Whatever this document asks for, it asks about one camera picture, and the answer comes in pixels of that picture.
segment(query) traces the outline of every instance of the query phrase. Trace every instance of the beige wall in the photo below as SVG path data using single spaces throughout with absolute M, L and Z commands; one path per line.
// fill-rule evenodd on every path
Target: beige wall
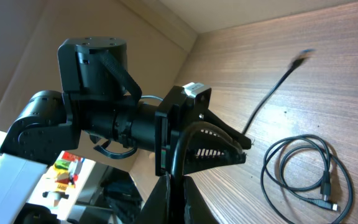
M 160 0 L 199 33 L 266 21 L 356 0 Z
M 115 36 L 127 40 L 128 71 L 144 94 L 165 96 L 186 52 L 118 0 L 58 1 L 46 5 L 2 102 L 0 130 L 7 131 L 30 97 L 40 90 L 61 91 L 57 49 L 69 37 Z M 115 145 L 115 151 L 121 146 Z M 135 159 L 113 161 L 92 149 L 82 134 L 74 153 L 129 170 Z
M 0 100 L 46 2 L 0 0 Z
M 197 32 L 159 0 L 120 0 L 150 25 L 172 40 L 186 52 L 190 52 Z

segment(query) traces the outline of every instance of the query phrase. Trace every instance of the black cylindrical joint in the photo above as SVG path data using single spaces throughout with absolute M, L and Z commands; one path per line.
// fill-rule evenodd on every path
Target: black cylindrical joint
M 44 90 L 36 93 L 20 113 L 19 119 L 37 118 L 46 125 L 66 123 L 66 111 L 62 94 L 57 91 Z
M 86 115 L 86 121 L 82 122 L 81 129 L 91 135 L 114 140 L 114 116 L 114 113 L 105 111 L 90 111 Z
M 77 60 L 80 72 L 82 94 L 103 96 L 109 100 L 119 100 L 126 89 L 109 74 L 95 55 L 108 50 L 127 70 L 127 45 L 125 40 L 109 37 L 87 37 L 77 46 Z
M 150 152 L 154 152 L 156 110 L 157 107 L 153 105 L 139 105 L 131 127 L 131 136 L 137 147 Z

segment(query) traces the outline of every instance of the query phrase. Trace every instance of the wooden surface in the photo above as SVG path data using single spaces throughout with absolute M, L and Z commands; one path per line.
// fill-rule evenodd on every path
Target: wooden surface
M 315 55 L 285 81 L 246 134 L 254 140 L 247 162 L 191 175 L 220 223 L 283 222 L 260 189 L 262 158 L 274 142 L 298 134 L 321 136 L 347 167 L 356 195 L 343 222 L 358 223 L 358 2 L 200 35 L 176 83 L 211 85 L 210 109 L 241 131 L 291 59 L 308 48 Z M 145 198 L 157 180 L 154 167 L 147 167 L 153 163 L 144 152 L 131 170 Z M 273 159 L 268 169 L 277 165 Z M 318 153 L 307 151 L 290 159 L 285 175 L 300 187 L 316 182 L 322 171 Z M 332 185 L 332 200 L 344 208 L 346 181 L 336 166 Z M 293 222 L 329 223 L 339 215 L 295 199 L 267 177 L 265 186 Z M 320 198 L 319 190 L 303 195 Z

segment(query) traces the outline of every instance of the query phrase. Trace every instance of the wooden wall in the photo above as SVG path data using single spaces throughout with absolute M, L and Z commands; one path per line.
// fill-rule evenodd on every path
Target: wooden wall
M 247 162 L 192 175 L 219 222 L 282 222 L 260 189 L 262 158 L 280 139 L 316 134 L 350 172 L 356 197 L 344 222 L 358 223 L 358 2 L 201 34 L 176 84 L 211 85 L 210 109 L 241 131 L 291 59 L 309 48 L 316 49 L 315 55 L 285 81 L 246 134 L 254 140 Z M 289 161 L 285 175 L 299 187 L 316 182 L 322 171 L 318 153 L 308 151 Z M 272 202 L 293 222 L 328 223 L 339 215 L 300 202 L 270 179 L 265 185 Z M 346 181 L 336 166 L 332 185 L 332 199 L 344 208 Z M 320 198 L 319 190 L 307 195 Z

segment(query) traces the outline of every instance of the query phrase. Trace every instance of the black cable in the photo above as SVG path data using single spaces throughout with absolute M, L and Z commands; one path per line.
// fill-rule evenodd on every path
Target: black cable
M 291 75 L 295 69 L 297 69 L 303 62 L 306 61 L 310 57 L 310 54 L 313 53 L 313 49 L 308 49 L 302 51 L 295 59 L 292 61 L 290 69 L 281 77 L 281 79 L 276 83 L 276 85 L 273 86 L 273 88 L 266 94 L 266 96 L 259 102 L 259 104 L 256 106 L 254 111 L 252 112 L 251 116 L 248 119 L 248 122 L 244 129 L 242 130 L 242 134 L 246 134 L 249 127 L 251 126 L 251 123 L 253 122 L 256 114 L 261 109 L 261 107 L 266 103 L 266 101 L 271 97 L 271 95 L 279 88 L 279 86 L 288 78 L 288 76 Z
M 163 101 L 164 99 L 159 96 L 153 96 L 153 95 L 143 95 L 141 99 L 155 99 L 159 101 Z
M 106 149 L 110 145 L 110 143 L 111 143 L 111 140 L 107 140 L 101 146 L 97 145 L 93 149 L 102 153 L 103 155 L 105 155 L 106 157 L 108 157 L 110 159 L 125 159 L 125 158 L 128 158 L 129 156 L 135 154 L 135 152 L 137 151 L 137 146 L 134 146 L 131 150 L 126 151 L 126 152 L 122 152 L 122 153 L 110 152 L 109 150 Z
M 243 134 L 245 134 L 248 131 L 248 129 L 251 126 L 252 121 L 254 120 L 254 118 L 255 118 L 256 114 L 258 113 L 259 109 L 261 109 L 261 107 L 266 103 L 266 101 L 271 97 L 271 95 L 279 88 L 279 86 L 285 81 L 285 79 L 287 79 L 288 76 L 295 69 L 297 69 L 310 56 L 310 53 L 312 53 L 312 52 L 313 52 L 313 50 L 305 50 L 305 51 L 301 52 L 301 54 L 299 54 L 299 56 L 297 56 L 296 59 L 294 59 L 294 61 L 292 62 L 291 66 L 290 66 L 290 69 L 284 74 L 283 77 L 281 77 L 281 79 L 276 83 L 276 85 L 274 85 L 274 87 L 266 94 L 266 96 L 262 99 L 262 101 L 260 101 L 260 103 L 256 106 L 256 108 L 252 112 L 252 114 L 251 114 L 246 126 L 242 130 Z M 321 149 L 315 142 L 312 141 L 312 139 L 319 141 L 323 145 L 324 149 Z M 286 153 L 284 155 L 284 157 L 283 157 L 283 159 L 282 159 L 282 161 L 280 163 L 280 167 L 279 167 L 280 180 L 275 179 L 274 177 L 272 177 L 270 172 L 267 170 L 267 164 L 269 163 L 271 158 L 279 150 L 281 150 L 283 148 L 286 148 L 291 142 L 296 141 L 296 140 L 305 141 L 305 142 L 307 142 L 309 144 L 303 145 L 303 146 L 298 146 L 298 147 L 292 149 L 290 152 L 288 152 L 288 153 Z M 273 148 L 275 148 L 275 150 L 269 155 L 269 152 Z M 290 187 L 290 186 L 288 186 L 288 184 L 286 183 L 286 181 L 284 179 L 284 167 L 285 167 L 285 164 L 287 163 L 287 160 L 288 160 L 289 156 L 291 154 L 293 154 L 294 152 L 296 152 L 298 150 L 301 150 L 301 149 L 315 149 L 320 153 L 320 156 L 321 156 L 321 158 L 322 158 L 322 160 L 324 162 L 323 176 L 315 184 L 313 184 L 313 185 L 311 185 L 309 187 Z M 260 173 L 260 186 L 262 188 L 262 192 L 263 192 L 268 204 L 287 223 L 293 223 L 293 222 L 291 220 L 287 219 L 283 214 L 281 214 L 277 210 L 277 208 L 273 205 L 273 203 L 270 201 L 269 197 L 266 194 L 266 190 L 265 190 L 265 186 L 264 186 L 264 174 L 265 174 L 265 172 L 267 173 L 267 175 L 277 185 L 283 187 L 284 189 L 287 189 L 296 198 L 298 198 L 300 200 L 304 200 L 304 201 L 309 202 L 309 203 L 312 203 L 313 205 L 319 206 L 321 208 L 336 211 L 337 210 L 337 204 L 328 201 L 328 197 L 331 194 L 331 181 L 330 181 L 330 173 L 329 173 L 329 167 L 330 167 L 331 159 L 342 170 L 342 172 L 343 172 L 343 174 L 345 176 L 345 179 L 346 179 L 346 182 L 347 182 L 347 188 L 348 188 L 348 191 L 349 191 L 349 198 L 348 198 L 348 201 L 347 201 L 345 209 L 333 221 L 333 223 L 339 223 L 350 212 L 350 209 L 352 207 L 353 198 L 354 198 L 354 196 L 353 196 L 353 184 L 351 182 L 351 178 L 350 178 L 349 173 L 347 172 L 346 168 L 343 166 L 342 162 L 336 156 L 333 156 L 329 152 L 329 148 L 328 148 L 327 144 L 324 142 L 324 140 L 322 140 L 320 137 L 317 137 L 315 135 L 304 134 L 304 135 L 300 135 L 300 136 L 295 136 L 295 137 L 282 139 L 282 140 L 276 142 L 270 148 L 267 149 L 267 151 L 265 153 L 265 156 L 264 156 L 264 165 L 263 165 L 262 171 Z M 303 197 L 303 196 L 295 193 L 295 192 L 305 192 L 305 191 L 313 190 L 313 189 L 316 189 L 318 187 L 321 187 L 320 193 L 322 195 L 324 195 L 324 200 L 315 199 L 315 198 L 306 198 L 306 197 Z
M 324 147 L 324 150 L 321 149 L 317 144 L 315 144 L 313 141 L 311 141 L 311 139 L 314 140 L 318 140 Z M 272 175 L 270 174 L 270 172 L 267 170 L 267 164 L 269 163 L 269 161 L 271 160 L 271 158 L 274 156 L 274 154 L 276 154 L 279 150 L 286 148 L 291 142 L 296 141 L 296 140 L 302 140 L 302 141 L 306 141 L 309 144 L 308 145 L 304 145 L 304 146 L 298 146 L 294 149 L 292 149 L 290 152 L 286 153 L 280 163 L 280 168 L 279 168 L 279 174 L 280 174 L 280 181 L 275 179 L 274 177 L 272 177 Z M 274 149 L 277 145 L 279 145 L 270 155 L 269 152 Z M 271 206 L 271 208 L 278 214 L 278 216 L 280 216 L 282 219 L 284 219 L 287 223 L 293 223 L 291 220 L 287 219 L 283 214 L 281 214 L 277 208 L 273 205 L 273 203 L 270 201 L 269 197 L 266 194 L 266 190 L 265 190 L 265 185 L 264 185 L 264 174 L 266 172 L 266 174 L 279 186 L 283 187 L 284 189 L 287 189 L 291 194 L 293 194 L 294 196 L 296 196 L 297 198 L 299 198 L 300 200 L 304 200 L 306 202 L 312 203 L 314 205 L 317 205 L 321 208 L 326 208 L 329 210 L 335 210 L 333 209 L 334 206 L 337 206 L 336 204 L 333 204 L 331 202 L 325 202 L 321 199 L 314 199 L 314 198 L 305 198 L 302 197 L 301 195 L 298 195 L 297 193 L 295 193 L 296 191 L 298 192 L 305 192 L 305 191 L 309 191 L 309 190 L 313 190 L 316 189 L 317 187 L 321 186 L 321 182 L 323 180 L 323 178 L 320 178 L 315 184 L 309 186 L 309 187 L 300 187 L 300 188 L 296 188 L 296 187 L 289 187 L 288 184 L 285 182 L 284 179 L 284 167 L 285 164 L 289 158 L 289 156 L 291 154 L 293 154 L 294 152 L 300 150 L 300 149 L 315 149 L 317 151 L 319 151 L 319 153 L 321 154 L 321 157 L 323 159 L 324 162 L 324 171 L 327 171 L 329 169 L 329 160 L 328 158 L 331 158 L 338 166 L 339 168 L 342 170 L 346 182 L 347 182 L 347 188 L 348 188 L 348 192 L 349 192 L 349 199 L 346 203 L 345 208 L 343 209 L 342 213 L 333 221 L 333 223 L 339 223 L 341 222 L 346 215 L 350 212 L 350 209 L 352 207 L 353 204 L 353 184 L 351 182 L 351 178 L 349 176 L 349 173 L 347 172 L 346 168 L 343 166 L 342 162 L 336 157 L 333 156 L 331 153 L 327 153 L 328 151 L 328 147 L 327 144 L 324 142 L 324 140 L 322 140 L 321 138 L 311 135 L 311 134 L 305 134 L 305 135 L 301 135 L 301 136 L 295 136 L 295 137 L 290 137 L 290 138 L 285 138 L 282 140 L 279 140 L 278 142 L 274 143 L 272 146 L 270 146 L 264 156 L 264 166 L 262 168 L 262 171 L 260 173 L 260 186 L 262 188 L 262 192 L 268 202 L 268 204 Z
M 221 128 L 205 122 L 205 121 L 198 121 L 191 123 L 183 132 L 180 134 L 179 140 L 177 142 L 176 148 L 173 152 L 172 158 L 172 168 L 171 168 L 171 175 L 173 183 L 177 186 L 181 184 L 181 179 L 183 177 L 183 170 L 185 167 L 185 157 L 186 157 L 186 150 L 192 139 L 193 135 L 196 134 L 198 131 L 207 130 L 215 133 L 218 135 L 226 144 L 232 146 L 232 148 L 237 149 L 238 152 L 242 152 L 241 146 L 238 142 L 233 140 L 230 135 L 224 132 Z
M 254 120 L 256 114 L 258 113 L 259 109 L 266 103 L 266 101 L 271 97 L 271 95 L 277 90 L 277 88 L 285 81 L 285 79 L 288 78 L 288 76 L 291 75 L 293 71 L 295 71 L 296 68 L 290 68 L 283 77 L 276 83 L 276 85 L 273 86 L 273 88 L 266 94 L 266 96 L 259 102 L 259 104 L 256 106 L 254 111 L 252 112 L 251 116 L 248 119 L 248 122 L 244 129 L 242 130 L 242 134 L 246 134 L 249 127 L 251 126 L 252 121 Z

